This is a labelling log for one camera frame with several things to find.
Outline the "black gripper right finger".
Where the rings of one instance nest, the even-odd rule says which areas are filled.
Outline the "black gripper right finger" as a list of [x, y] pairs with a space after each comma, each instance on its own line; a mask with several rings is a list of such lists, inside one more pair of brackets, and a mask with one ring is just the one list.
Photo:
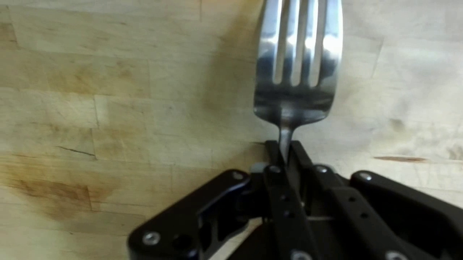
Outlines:
[[345, 178], [291, 145], [309, 221], [345, 260], [463, 260], [463, 210], [373, 171]]

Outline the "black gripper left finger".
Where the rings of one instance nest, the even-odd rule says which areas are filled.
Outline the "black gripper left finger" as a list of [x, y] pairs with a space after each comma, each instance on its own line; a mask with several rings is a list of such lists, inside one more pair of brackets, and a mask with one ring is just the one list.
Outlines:
[[229, 260], [316, 260], [307, 220], [307, 175], [313, 165], [303, 145], [290, 145], [284, 162], [268, 142], [268, 165], [229, 169], [137, 227], [128, 237], [131, 260], [210, 260], [260, 218]]

